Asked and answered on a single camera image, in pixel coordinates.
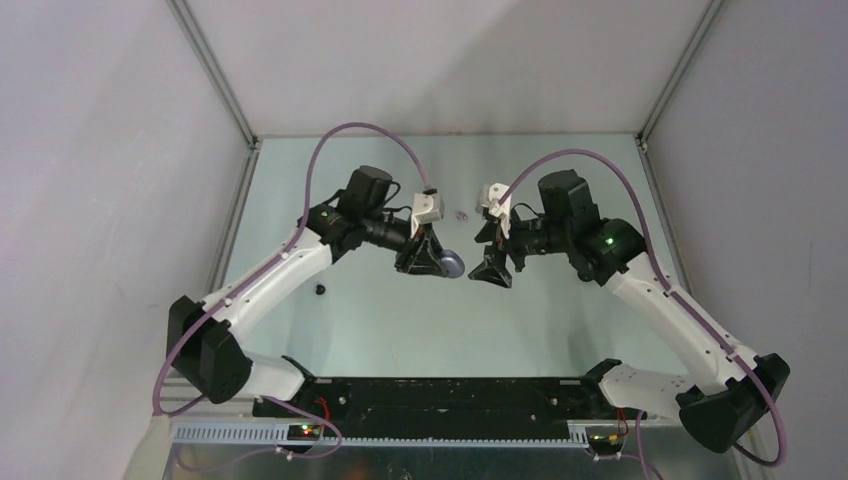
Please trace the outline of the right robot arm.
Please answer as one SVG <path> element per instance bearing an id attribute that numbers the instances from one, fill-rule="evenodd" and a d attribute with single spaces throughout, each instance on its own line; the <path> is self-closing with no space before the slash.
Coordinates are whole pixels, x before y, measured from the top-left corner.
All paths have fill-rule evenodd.
<path id="1" fill-rule="evenodd" d="M 475 240 L 482 262 L 468 275 L 503 288 L 513 262 L 564 254 L 583 282 L 594 282 L 640 312 L 686 369 L 683 376 L 601 362 L 585 375 L 585 411 L 606 418 L 618 408 L 678 421 L 715 453 L 737 447 L 770 411 L 790 368 L 776 353 L 759 355 L 715 321 L 652 257 L 645 237 L 623 219 L 601 217 L 587 181 L 573 170 L 538 183 L 543 211 L 523 220 L 506 184 L 483 187 L 477 208 L 486 223 Z"/>

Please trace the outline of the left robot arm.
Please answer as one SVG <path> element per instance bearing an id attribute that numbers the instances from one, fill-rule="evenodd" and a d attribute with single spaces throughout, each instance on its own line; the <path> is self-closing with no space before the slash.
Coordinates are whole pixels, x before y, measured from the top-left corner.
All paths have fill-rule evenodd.
<path id="1" fill-rule="evenodd" d="M 464 271 L 433 229 L 444 210 L 438 190 L 415 194 L 406 219 L 387 206 L 399 190 L 387 172 L 361 166 L 345 188 L 311 206 L 291 237 L 239 280 L 199 301 L 177 299 L 168 312 L 168 365 L 213 404 L 247 391 L 276 397 L 292 416 L 311 412 L 316 390 L 305 382 L 303 369 L 242 346 L 272 309 L 364 244 L 394 252 L 394 268 L 402 274 L 456 278 Z"/>

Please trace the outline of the lavender earbud charging case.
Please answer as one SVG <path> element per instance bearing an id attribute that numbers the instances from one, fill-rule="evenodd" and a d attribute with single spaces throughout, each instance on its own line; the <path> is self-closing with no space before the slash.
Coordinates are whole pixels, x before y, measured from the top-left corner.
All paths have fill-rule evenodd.
<path id="1" fill-rule="evenodd" d="M 446 271 L 446 277 L 457 279 L 465 273 L 465 263 L 454 251 L 444 249 L 440 254 L 440 262 Z"/>

